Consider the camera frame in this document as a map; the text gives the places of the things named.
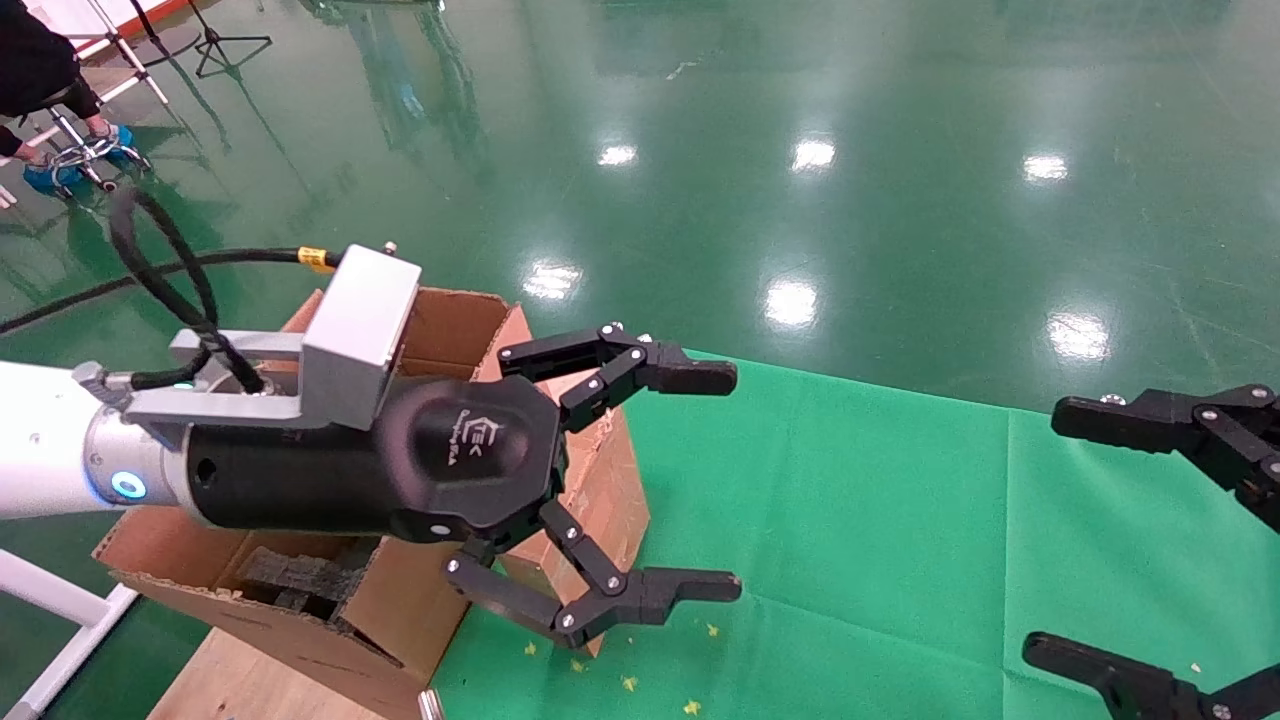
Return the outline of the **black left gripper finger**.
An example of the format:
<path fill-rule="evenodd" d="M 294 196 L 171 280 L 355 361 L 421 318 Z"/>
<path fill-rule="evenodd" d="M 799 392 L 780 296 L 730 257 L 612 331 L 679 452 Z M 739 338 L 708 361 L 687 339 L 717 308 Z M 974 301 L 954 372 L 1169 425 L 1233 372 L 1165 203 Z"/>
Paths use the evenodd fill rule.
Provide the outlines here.
<path fill-rule="evenodd" d="M 699 361 L 673 343 L 641 340 L 618 323 L 509 345 L 498 351 L 500 374 L 538 384 L 588 375 L 558 396 L 563 430 L 579 433 L 641 389 L 660 395 L 728 396 L 739 369 L 727 361 Z"/>
<path fill-rule="evenodd" d="M 620 570 L 558 501 L 539 509 L 541 529 L 586 582 L 586 591 L 562 603 L 493 570 L 494 547 L 468 539 L 445 564 L 445 578 L 468 602 L 536 632 L 558 646 L 582 650 L 620 624 L 666 624 L 682 601 L 731 603 L 742 583 L 731 571 L 685 568 Z"/>

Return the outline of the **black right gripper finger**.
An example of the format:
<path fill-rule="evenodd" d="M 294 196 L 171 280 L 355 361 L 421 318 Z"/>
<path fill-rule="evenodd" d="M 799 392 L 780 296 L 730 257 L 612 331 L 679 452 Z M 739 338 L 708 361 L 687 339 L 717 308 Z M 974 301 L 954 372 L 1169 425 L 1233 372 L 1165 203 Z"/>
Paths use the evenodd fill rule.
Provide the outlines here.
<path fill-rule="evenodd" d="M 1204 692 L 1167 669 L 1044 632 L 1027 635 L 1021 657 L 1091 687 L 1112 719 L 1268 719 L 1279 712 L 1277 665 Z"/>
<path fill-rule="evenodd" d="M 1069 396 L 1055 404 L 1061 437 L 1147 454 L 1180 454 L 1271 530 L 1279 529 L 1279 400 L 1267 386 L 1211 396 L 1146 389 L 1132 401 Z"/>

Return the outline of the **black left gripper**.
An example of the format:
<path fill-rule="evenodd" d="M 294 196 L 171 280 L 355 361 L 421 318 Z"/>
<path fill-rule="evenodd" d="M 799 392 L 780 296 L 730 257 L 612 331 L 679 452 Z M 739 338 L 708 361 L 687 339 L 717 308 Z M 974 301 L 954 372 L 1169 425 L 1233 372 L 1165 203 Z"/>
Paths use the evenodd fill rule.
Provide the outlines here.
<path fill-rule="evenodd" d="M 195 511 L 242 530 L 516 546 L 567 468 L 561 409 L 524 378 L 408 378 L 366 430 L 196 425 Z"/>

